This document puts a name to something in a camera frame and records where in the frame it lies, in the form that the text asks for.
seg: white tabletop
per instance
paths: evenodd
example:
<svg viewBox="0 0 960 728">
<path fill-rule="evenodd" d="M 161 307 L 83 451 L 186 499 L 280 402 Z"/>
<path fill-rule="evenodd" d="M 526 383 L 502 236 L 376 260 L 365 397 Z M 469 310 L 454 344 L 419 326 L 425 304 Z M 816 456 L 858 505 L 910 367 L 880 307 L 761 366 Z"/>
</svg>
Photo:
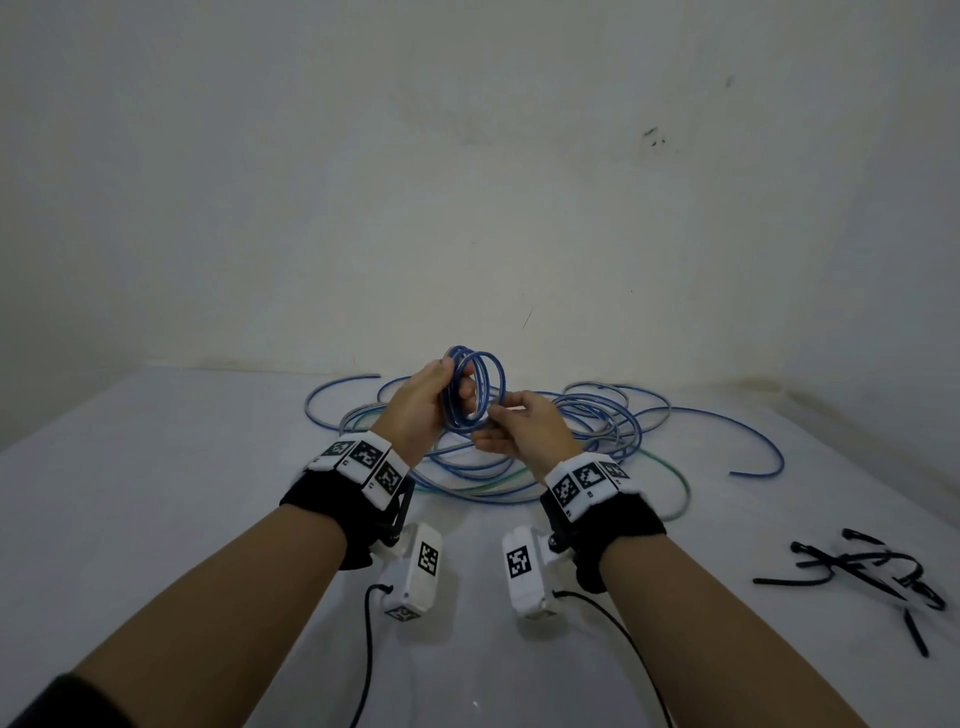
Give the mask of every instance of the white tabletop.
<svg viewBox="0 0 960 728">
<path fill-rule="evenodd" d="M 163 587 L 267 513 L 332 433 L 302 414 L 310 376 L 150 368 L 0 454 L 0 723 Z M 376 382 L 324 393 L 330 419 L 369 401 Z M 874 726 L 960 719 L 955 606 L 917 615 L 925 660 L 886 601 L 848 580 L 814 589 L 759 587 L 754 576 L 802 575 L 788 545 L 837 544 L 848 526 L 919 558 L 950 603 L 960 596 L 960 533 L 860 471 L 773 411 L 733 395 L 671 393 L 676 404 L 743 419 L 748 433 L 676 414 L 645 446 L 694 491 L 669 532 L 774 626 Z M 659 509 L 680 498 L 672 475 L 628 470 Z M 500 538 L 539 507 L 471 505 L 417 493 L 409 521 L 444 534 L 434 610 L 397 623 L 374 614 L 374 669 L 362 725 L 636 726 L 660 724 L 636 657 L 588 607 L 547 622 L 512 612 Z M 334 580 L 251 725 L 346 725 L 364 671 L 363 591 L 374 569 Z M 564 583 L 575 588 L 569 570 Z M 604 596 L 602 600 L 610 605 Z"/>
</svg>

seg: forearm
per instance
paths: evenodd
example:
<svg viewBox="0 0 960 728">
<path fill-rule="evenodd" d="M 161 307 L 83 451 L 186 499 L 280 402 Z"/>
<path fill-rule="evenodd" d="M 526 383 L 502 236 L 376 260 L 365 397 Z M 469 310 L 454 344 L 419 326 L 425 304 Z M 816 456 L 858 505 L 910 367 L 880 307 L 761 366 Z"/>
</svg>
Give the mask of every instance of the forearm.
<svg viewBox="0 0 960 728">
<path fill-rule="evenodd" d="M 346 547 L 333 520 L 280 506 L 168 587 L 74 671 L 140 728 L 241 726 Z"/>
<path fill-rule="evenodd" d="M 600 572 L 684 728 L 864 728 L 813 667 L 666 536 L 618 539 Z"/>
</svg>

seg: human hand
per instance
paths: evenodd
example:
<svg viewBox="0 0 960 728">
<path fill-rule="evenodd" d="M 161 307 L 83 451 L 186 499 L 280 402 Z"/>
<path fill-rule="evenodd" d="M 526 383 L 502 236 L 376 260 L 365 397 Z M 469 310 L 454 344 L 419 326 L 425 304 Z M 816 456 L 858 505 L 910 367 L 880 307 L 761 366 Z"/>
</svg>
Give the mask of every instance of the human hand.
<svg viewBox="0 0 960 728">
<path fill-rule="evenodd" d="M 503 404 L 491 404 L 492 422 L 471 434 L 477 449 L 522 460 L 540 482 L 557 463 L 583 452 L 557 407 L 546 397 L 510 392 Z M 520 406 L 523 409 L 508 409 Z"/>
<path fill-rule="evenodd" d="M 453 359 L 435 359 L 396 390 L 387 408 L 373 423 L 371 432 L 386 438 L 407 465 L 415 468 L 440 437 L 444 412 L 440 393 L 453 376 Z M 473 365 L 464 370 L 473 374 Z M 469 376 L 460 379 L 460 397 L 467 412 L 476 409 L 476 384 Z"/>
</svg>

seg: black cord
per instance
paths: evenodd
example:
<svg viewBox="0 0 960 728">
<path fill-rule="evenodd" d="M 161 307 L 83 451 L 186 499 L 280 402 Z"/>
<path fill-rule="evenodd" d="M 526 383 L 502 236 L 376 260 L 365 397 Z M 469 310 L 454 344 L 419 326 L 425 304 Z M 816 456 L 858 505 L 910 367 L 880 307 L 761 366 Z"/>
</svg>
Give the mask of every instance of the black cord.
<svg viewBox="0 0 960 728">
<path fill-rule="evenodd" d="M 367 693 L 370 692 L 370 678 L 373 673 L 373 630 L 370 627 L 370 595 L 374 589 L 379 589 L 384 594 L 389 594 L 394 590 L 393 587 L 386 584 L 371 584 L 367 587 L 367 593 L 363 597 L 363 615 L 367 624 L 367 675 L 363 679 L 363 692 L 360 695 L 360 705 L 357 706 L 357 712 L 353 714 L 353 720 L 350 722 L 350 728 L 356 728 L 360 722 L 360 715 L 363 713 L 363 707 L 367 704 Z"/>
<path fill-rule="evenodd" d="M 562 599 L 565 596 L 574 596 L 581 601 L 585 601 L 591 607 L 600 612 L 604 617 L 613 622 L 613 626 L 620 630 L 620 634 L 627 638 L 627 642 L 630 643 L 630 647 L 634 649 L 636 656 L 640 660 L 640 664 L 643 665 L 643 669 L 647 671 L 647 677 L 650 678 L 650 684 L 654 686 L 654 692 L 657 694 L 657 700 L 660 701 L 660 708 L 663 710 L 663 717 L 666 719 L 666 724 L 669 728 L 673 728 L 673 720 L 670 719 L 670 711 L 666 709 L 666 703 L 663 701 L 663 696 L 660 694 L 660 689 L 657 687 L 657 683 L 654 682 L 653 676 L 650 674 L 650 669 L 647 667 L 646 662 L 643 660 L 643 655 L 640 654 L 640 650 L 636 648 L 636 643 L 633 638 L 630 636 L 630 633 L 627 631 L 627 628 L 624 627 L 620 622 L 614 617 L 610 612 L 600 606 L 597 602 L 593 601 L 589 596 L 580 594 L 579 592 L 567 592 L 567 591 L 554 591 L 553 596 L 557 599 Z"/>
</svg>

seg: black sleeve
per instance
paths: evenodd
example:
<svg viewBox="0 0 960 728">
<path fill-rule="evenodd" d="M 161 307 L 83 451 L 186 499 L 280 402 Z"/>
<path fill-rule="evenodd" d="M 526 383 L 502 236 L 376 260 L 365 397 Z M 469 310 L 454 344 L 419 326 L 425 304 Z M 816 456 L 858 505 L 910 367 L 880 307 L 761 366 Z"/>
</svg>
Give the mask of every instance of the black sleeve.
<svg viewBox="0 0 960 728">
<path fill-rule="evenodd" d="M 10 728 L 67 725 L 133 728 L 132 721 L 106 695 L 70 673 L 50 683 Z"/>
</svg>

